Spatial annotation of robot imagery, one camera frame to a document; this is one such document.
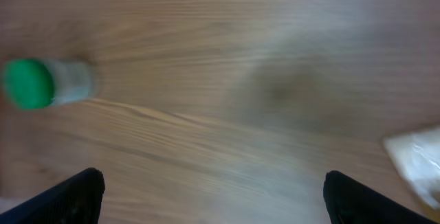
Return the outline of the green lid clear jar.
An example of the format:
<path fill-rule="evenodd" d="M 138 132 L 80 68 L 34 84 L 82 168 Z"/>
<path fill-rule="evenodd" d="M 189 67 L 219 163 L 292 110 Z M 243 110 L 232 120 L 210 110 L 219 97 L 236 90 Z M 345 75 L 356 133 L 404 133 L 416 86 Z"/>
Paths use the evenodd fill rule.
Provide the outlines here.
<path fill-rule="evenodd" d="M 86 100 L 96 92 L 94 68 L 81 60 L 22 58 L 3 68 L 6 97 L 25 110 Z"/>

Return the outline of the beige plastic pouch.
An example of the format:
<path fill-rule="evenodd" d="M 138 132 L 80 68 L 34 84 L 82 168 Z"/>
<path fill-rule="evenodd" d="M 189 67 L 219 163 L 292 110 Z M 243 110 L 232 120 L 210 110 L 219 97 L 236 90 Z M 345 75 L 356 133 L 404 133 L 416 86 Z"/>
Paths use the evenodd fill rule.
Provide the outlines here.
<path fill-rule="evenodd" d="M 434 210 L 439 209 L 439 127 L 388 137 L 384 148 L 400 177 Z"/>

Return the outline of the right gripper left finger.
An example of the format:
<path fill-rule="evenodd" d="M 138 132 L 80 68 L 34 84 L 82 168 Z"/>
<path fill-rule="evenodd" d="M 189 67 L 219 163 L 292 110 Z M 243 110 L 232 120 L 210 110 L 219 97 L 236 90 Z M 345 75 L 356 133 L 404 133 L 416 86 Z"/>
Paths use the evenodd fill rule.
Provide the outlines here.
<path fill-rule="evenodd" d="M 62 181 L 1 214 L 1 224 L 98 224 L 105 192 L 95 168 Z"/>

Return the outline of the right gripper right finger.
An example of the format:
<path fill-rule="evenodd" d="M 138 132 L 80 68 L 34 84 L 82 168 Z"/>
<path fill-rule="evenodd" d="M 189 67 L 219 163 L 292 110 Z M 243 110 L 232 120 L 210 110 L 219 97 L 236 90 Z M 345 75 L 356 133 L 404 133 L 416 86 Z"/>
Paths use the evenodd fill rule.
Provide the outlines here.
<path fill-rule="evenodd" d="M 332 224 L 435 224 L 337 170 L 326 174 L 323 197 Z"/>

